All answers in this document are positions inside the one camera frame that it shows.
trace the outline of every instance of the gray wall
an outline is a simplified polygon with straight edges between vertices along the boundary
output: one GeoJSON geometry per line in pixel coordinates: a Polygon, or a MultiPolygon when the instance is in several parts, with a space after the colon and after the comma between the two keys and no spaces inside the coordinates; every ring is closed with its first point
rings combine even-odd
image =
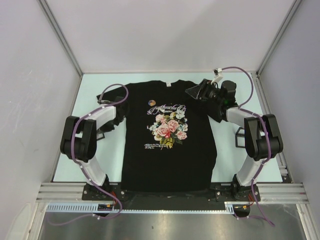
{"type": "Polygon", "coordinates": [[[48,0],[85,73],[256,70],[294,0],[48,0]]]}
{"type": "Polygon", "coordinates": [[[0,239],[50,176],[80,82],[36,0],[0,1],[0,239]]]}
{"type": "Polygon", "coordinates": [[[320,223],[320,1],[305,0],[262,72],[295,182],[320,223]]]}

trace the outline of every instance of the rose print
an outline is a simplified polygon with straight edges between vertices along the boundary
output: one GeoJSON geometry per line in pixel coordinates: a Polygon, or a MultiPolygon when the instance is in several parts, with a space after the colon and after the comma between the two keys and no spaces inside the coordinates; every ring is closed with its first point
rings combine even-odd
{"type": "Polygon", "coordinates": [[[168,126],[170,129],[170,132],[174,133],[177,129],[177,127],[179,127],[179,123],[176,120],[170,120],[168,122],[168,126]]]}
{"type": "Polygon", "coordinates": [[[188,120],[185,118],[185,112],[184,108],[177,109],[170,115],[158,114],[153,125],[147,126],[154,140],[162,146],[161,149],[171,149],[174,145],[181,145],[187,138],[188,120]]]}
{"type": "Polygon", "coordinates": [[[155,120],[156,120],[157,122],[162,123],[162,124],[166,122],[165,116],[162,115],[162,114],[158,114],[158,115],[155,117],[155,120]]]}
{"type": "Polygon", "coordinates": [[[177,137],[179,140],[183,140],[187,138],[187,134],[184,131],[178,131],[176,133],[177,137]]]}
{"type": "Polygon", "coordinates": [[[166,139],[170,137],[170,128],[166,123],[160,125],[155,131],[157,134],[159,134],[162,137],[165,137],[166,139]]]}

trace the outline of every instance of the light blue surface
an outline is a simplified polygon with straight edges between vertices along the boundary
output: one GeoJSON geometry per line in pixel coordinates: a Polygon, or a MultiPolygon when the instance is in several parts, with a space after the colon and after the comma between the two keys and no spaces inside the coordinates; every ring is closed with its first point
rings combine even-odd
{"type": "MultiPolygon", "coordinates": [[[[224,73],[223,80],[231,80],[237,84],[236,99],[243,103],[250,95],[251,85],[244,73],[224,73]]],[[[177,80],[200,83],[202,79],[212,79],[212,73],[126,73],[126,74],[85,74],[82,78],[79,93],[72,112],[73,116],[81,117],[99,105],[96,96],[110,84],[128,84],[161,80],[176,82],[177,80]]],[[[253,97],[244,107],[253,112],[262,113],[258,96],[253,97]]],[[[212,182],[230,182],[234,174],[242,167],[247,153],[243,148],[235,147],[235,133],[238,126],[222,121],[215,122],[210,118],[210,124],[215,139],[217,158],[212,173],[212,182]]],[[[121,173],[126,142],[126,124],[122,122],[115,130],[105,134],[105,139],[98,141],[96,157],[102,170],[108,174],[111,182],[121,182],[121,173]]],[[[61,154],[54,175],[55,182],[85,182],[85,177],[79,167],[61,154]]],[[[282,182],[276,159],[271,159],[264,166],[258,177],[259,182],[282,182]]]]}

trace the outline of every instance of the t-shirt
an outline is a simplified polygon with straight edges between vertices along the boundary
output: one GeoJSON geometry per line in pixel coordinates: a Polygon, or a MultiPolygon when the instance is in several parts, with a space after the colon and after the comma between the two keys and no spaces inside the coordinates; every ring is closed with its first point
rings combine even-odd
{"type": "MultiPolygon", "coordinates": [[[[217,150],[206,105],[185,90],[191,81],[153,80],[127,84],[129,111],[121,189],[188,192],[208,189],[217,150]]],[[[124,97],[123,87],[103,95],[124,97]]]]}

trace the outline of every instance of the purple cable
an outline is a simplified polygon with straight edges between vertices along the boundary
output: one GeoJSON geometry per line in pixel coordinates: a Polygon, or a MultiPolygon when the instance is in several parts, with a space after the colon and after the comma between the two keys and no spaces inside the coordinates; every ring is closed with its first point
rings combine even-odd
{"type": "Polygon", "coordinates": [[[249,80],[250,80],[250,83],[251,83],[251,93],[250,93],[249,98],[248,98],[244,103],[241,103],[241,104],[239,105],[239,108],[241,108],[243,105],[247,104],[247,103],[250,101],[250,99],[252,98],[252,96],[253,96],[253,94],[254,94],[254,81],[253,81],[252,78],[250,77],[249,73],[247,73],[247,71],[244,70],[244,69],[242,69],[241,67],[238,67],[238,66],[227,66],[227,67],[221,68],[222,71],[223,71],[223,70],[227,70],[227,69],[239,69],[239,70],[241,70],[242,72],[244,72],[245,75],[247,75],[247,77],[248,77],[249,80]]]}
{"type": "Polygon", "coordinates": [[[260,210],[260,212],[261,212],[263,217],[262,216],[238,217],[236,215],[236,213],[234,213],[234,216],[237,219],[262,219],[262,220],[267,221],[272,227],[275,227],[276,225],[269,218],[267,218],[265,212],[263,211],[262,207],[260,206],[260,204],[258,202],[258,199],[257,199],[256,195],[254,194],[254,192],[255,192],[255,189],[254,189],[255,179],[258,177],[258,175],[262,171],[262,169],[264,167],[264,164],[266,164],[271,159],[271,146],[270,146],[270,140],[269,140],[269,134],[268,134],[268,131],[267,131],[267,127],[266,127],[266,124],[265,124],[264,120],[262,119],[262,117],[259,114],[256,114],[256,113],[254,113],[252,111],[249,111],[249,110],[246,110],[246,109],[240,109],[240,110],[245,112],[245,113],[252,114],[253,116],[256,116],[257,118],[259,118],[259,120],[261,122],[261,125],[262,125],[262,128],[263,128],[263,131],[264,131],[265,139],[266,139],[266,145],[267,145],[267,148],[268,148],[268,156],[267,156],[266,160],[262,161],[261,165],[259,166],[258,170],[256,171],[256,173],[253,176],[252,181],[251,181],[252,195],[253,195],[254,201],[256,202],[256,205],[257,205],[258,209],[260,210]]]}
{"type": "MultiPolygon", "coordinates": [[[[100,106],[100,107],[96,108],[95,110],[89,112],[89,113],[86,114],[85,116],[79,118],[79,120],[78,120],[78,121],[75,123],[75,125],[74,125],[73,132],[72,132],[72,136],[71,136],[71,158],[72,158],[72,160],[73,160],[76,164],[78,164],[78,165],[80,166],[81,171],[83,172],[83,174],[85,175],[85,177],[90,181],[90,183],[92,183],[93,186],[95,186],[95,187],[96,187],[99,191],[101,191],[102,193],[108,195],[109,197],[112,197],[114,200],[116,200],[116,201],[119,203],[119,206],[120,206],[119,211],[118,211],[115,215],[112,215],[112,216],[98,216],[98,219],[99,219],[99,218],[102,218],[102,219],[114,219],[115,217],[117,217],[117,216],[121,213],[121,211],[122,211],[122,209],[123,209],[123,206],[122,206],[120,200],[119,200],[116,196],[114,196],[114,195],[110,194],[109,192],[103,190],[103,189],[102,189],[101,187],[99,187],[94,181],[92,181],[92,180],[90,179],[89,175],[86,173],[86,171],[85,171],[84,168],[82,167],[81,163],[76,160],[76,156],[75,156],[75,138],[76,138],[76,133],[77,133],[77,129],[78,129],[78,127],[79,127],[79,124],[80,124],[80,122],[81,122],[83,119],[91,116],[92,114],[96,113],[97,111],[99,111],[99,110],[101,110],[101,109],[104,109],[104,108],[106,108],[106,107],[110,107],[110,106],[114,106],[114,105],[121,104],[121,103],[123,103],[125,100],[127,100],[128,95],[129,95],[129,91],[128,91],[127,87],[126,87],[125,85],[120,84],[120,83],[115,83],[115,84],[111,84],[110,86],[108,86],[106,89],[103,90],[103,92],[101,93],[101,95],[100,95],[100,97],[99,97],[99,101],[101,101],[101,99],[103,98],[104,93],[105,93],[109,88],[114,87],[114,86],[121,86],[121,87],[123,87],[123,88],[125,89],[126,95],[125,95],[124,99],[122,99],[122,100],[120,100],[120,101],[117,101],[117,102],[112,102],[112,103],[107,104],[107,105],[104,105],[104,106],[100,106]]],[[[81,216],[78,216],[78,217],[76,217],[76,218],[74,218],[74,219],[72,219],[72,220],[70,220],[70,221],[63,222],[63,223],[52,223],[52,222],[49,220],[48,217],[47,217],[47,221],[49,222],[49,224],[51,224],[51,225],[53,225],[53,226],[63,226],[63,225],[67,225],[67,224],[73,223],[74,221],[76,221],[76,220],[78,220],[78,219],[81,219],[81,218],[84,218],[84,217],[88,217],[88,216],[92,216],[92,214],[81,215],[81,216]]]]}

